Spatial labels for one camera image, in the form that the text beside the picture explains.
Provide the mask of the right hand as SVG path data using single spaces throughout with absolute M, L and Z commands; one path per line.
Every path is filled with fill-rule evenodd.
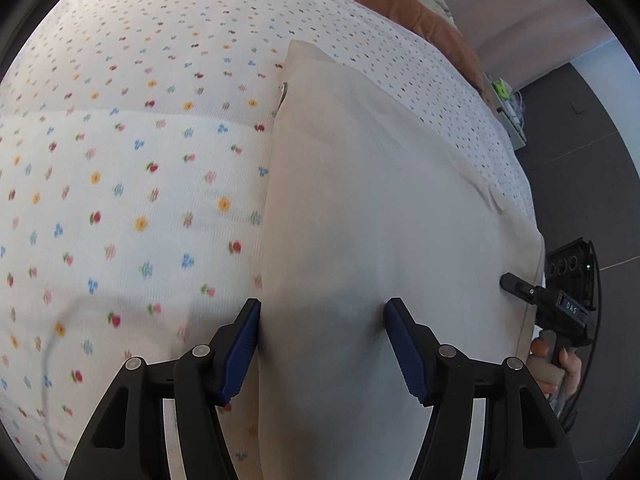
M 548 330 L 538 330 L 529 347 L 526 364 L 544 397 L 559 396 L 568 401 L 580 386 L 582 360 L 570 349 L 561 349 L 555 358 L 556 337 Z

